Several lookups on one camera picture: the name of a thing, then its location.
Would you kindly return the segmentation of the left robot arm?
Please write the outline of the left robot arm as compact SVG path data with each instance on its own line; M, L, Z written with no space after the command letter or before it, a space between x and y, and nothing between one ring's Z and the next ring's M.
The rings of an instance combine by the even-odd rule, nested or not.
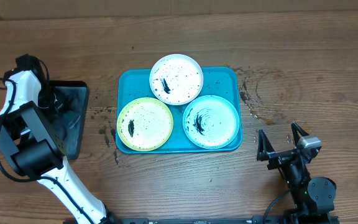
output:
M120 223L82 183L69 161L78 158L89 97L83 81L51 80L29 54L1 78L0 171L14 182L38 182L73 215L74 223Z

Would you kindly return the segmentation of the yellow plate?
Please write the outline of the yellow plate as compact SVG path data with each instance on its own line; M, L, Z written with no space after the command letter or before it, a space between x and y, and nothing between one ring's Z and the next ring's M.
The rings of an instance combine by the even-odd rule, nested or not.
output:
M143 97L129 102L117 117L117 134L129 149L153 151L164 145L173 131L173 115L158 99Z

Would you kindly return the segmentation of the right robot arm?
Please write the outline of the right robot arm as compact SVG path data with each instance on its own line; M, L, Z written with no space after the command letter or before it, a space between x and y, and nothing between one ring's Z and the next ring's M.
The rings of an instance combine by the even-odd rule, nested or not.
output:
M267 207L262 216L253 217L254 223L339 223L334 210L336 184L327 177L310 177L306 168L322 148L321 140L304 131L296 122L291 124L295 147L275 152L263 130L259 130L257 160L267 161L267 169L278 170L288 189ZM285 210L281 216L270 216L272 207L290 194L294 209Z

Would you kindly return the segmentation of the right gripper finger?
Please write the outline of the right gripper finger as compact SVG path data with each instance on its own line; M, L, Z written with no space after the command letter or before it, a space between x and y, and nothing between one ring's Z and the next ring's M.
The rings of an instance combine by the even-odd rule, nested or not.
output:
M301 137L309 135L296 122L292 122L291 131L293 133L293 138L294 138L295 144L298 144L298 141L300 140Z
M259 145L258 145L257 154L267 155L267 154L274 153L275 150L272 147L269 139L267 138L267 136L265 135L262 129L258 130L258 136L259 136Z

